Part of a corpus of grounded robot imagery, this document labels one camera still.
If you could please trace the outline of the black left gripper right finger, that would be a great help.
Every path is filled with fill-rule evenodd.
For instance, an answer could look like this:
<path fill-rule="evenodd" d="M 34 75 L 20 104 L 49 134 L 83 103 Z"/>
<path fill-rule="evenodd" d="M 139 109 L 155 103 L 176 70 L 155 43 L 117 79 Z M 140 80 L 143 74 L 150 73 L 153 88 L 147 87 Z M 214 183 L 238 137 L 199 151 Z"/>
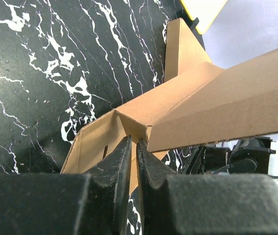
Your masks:
<path fill-rule="evenodd" d="M 145 235 L 278 235 L 278 184 L 263 174 L 178 174 L 136 147 Z"/>

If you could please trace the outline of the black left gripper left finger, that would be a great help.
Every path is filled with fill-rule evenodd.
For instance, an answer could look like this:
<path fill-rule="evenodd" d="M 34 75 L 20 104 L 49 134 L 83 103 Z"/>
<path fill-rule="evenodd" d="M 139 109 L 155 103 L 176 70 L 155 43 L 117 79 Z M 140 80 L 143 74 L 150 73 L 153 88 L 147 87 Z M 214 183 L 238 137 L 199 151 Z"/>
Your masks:
<path fill-rule="evenodd" d="M 132 139 L 82 174 L 0 174 L 0 235 L 124 235 Z"/>

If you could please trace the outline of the cardboard box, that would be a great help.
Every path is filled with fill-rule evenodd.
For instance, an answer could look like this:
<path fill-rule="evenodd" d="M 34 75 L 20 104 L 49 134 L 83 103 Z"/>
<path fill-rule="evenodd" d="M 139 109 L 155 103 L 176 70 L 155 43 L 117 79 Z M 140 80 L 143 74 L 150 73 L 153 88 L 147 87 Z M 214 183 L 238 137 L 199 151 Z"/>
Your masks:
<path fill-rule="evenodd" d="M 222 69 L 202 62 L 102 115 L 75 137 L 62 173 L 84 173 L 125 137 L 168 150 L 278 133 L 278 49 Z"/>

